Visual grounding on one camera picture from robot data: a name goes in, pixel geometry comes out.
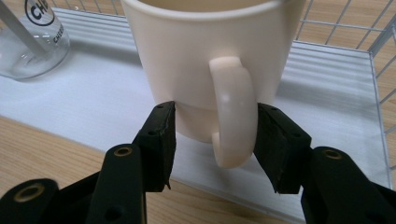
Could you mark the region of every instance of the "wooden table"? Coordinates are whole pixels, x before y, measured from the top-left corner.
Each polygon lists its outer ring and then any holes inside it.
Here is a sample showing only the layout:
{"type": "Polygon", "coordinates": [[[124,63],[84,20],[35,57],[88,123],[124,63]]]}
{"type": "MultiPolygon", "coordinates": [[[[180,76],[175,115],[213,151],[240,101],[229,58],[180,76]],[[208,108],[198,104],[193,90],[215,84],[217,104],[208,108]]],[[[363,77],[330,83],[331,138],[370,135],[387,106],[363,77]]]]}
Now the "wooden table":
{"type": "MultiPolygon", "coordinates": [[[[105,154],[0,117],[0,195],[35,178],[60,189],[100,170],[105,154]]],[[[172,189],[147,193],[148,223],[286,223],[171,181],[172,189]]]]}

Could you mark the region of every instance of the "black plastic part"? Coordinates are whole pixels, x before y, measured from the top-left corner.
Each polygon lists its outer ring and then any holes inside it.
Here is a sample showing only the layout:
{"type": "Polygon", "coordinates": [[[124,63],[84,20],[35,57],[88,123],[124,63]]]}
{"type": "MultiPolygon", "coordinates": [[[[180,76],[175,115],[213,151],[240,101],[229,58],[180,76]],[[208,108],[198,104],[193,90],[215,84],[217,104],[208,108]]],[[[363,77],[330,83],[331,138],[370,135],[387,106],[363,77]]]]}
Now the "black plastic part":
{"type": "Polygon", "coordinates": [[[309,160],[311,137],[281,110],[259,104],[254,155],[275,192],[297,194],[309,160]]]}
{"type": "Polygon", "coordinates": [[[304,186],[302,198],[307,223],[396,223],[384,198],[388,193],[394,199],[394,192],[370,182],[346,153],[317,147],[309,167],[313,181],[304,186]]]}
{"type": "Polygon", "coordinates": [[[176,152],[175,111],[175,102],[155,106],[134,139],[142,150],[146,192],[161,192],[169,186],[176,152]]]}
{"type": "Polygon", "coordinates": [[[106,153],[86,223],[146,223],[142,174],[138,146],[123,144],[111,148],[106,153]]]}
{"type": "Polygon", "coordinates": [[[50,179],[34,179],[9,190],[0,201],[0,223],[50,223],[52,200],[58,185],[50,179]]]}

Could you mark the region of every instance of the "wire rack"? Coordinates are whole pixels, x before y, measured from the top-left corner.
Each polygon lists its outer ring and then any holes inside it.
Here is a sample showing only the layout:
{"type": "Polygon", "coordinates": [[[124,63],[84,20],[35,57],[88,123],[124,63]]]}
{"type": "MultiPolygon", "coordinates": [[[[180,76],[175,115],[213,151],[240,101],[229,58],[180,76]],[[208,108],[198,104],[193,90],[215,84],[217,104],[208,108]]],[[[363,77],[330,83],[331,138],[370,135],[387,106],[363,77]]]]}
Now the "wire rack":
{"type": "MultiPolygon", "coordinates": [[[[120,0],[51,0],[52,7],[123,16],[120,0]]],[[[389,167],[396,179],[396,3],[307,0],[296,42],[367,51],[376,74],[389,167]]]]}

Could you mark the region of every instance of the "white mug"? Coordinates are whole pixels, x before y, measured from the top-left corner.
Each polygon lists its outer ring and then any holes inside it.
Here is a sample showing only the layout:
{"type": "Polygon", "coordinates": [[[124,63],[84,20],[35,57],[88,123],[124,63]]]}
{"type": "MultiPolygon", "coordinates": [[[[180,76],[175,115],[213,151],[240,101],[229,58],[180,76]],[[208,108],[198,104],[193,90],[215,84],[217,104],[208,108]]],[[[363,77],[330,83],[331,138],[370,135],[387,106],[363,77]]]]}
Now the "white mug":
{"type": "Polygon", "coordinates": [[[218,166],[253,152],[257,103],[276,95],[305,0],[122,0],[157,104],[213,142],[218,166]]]}

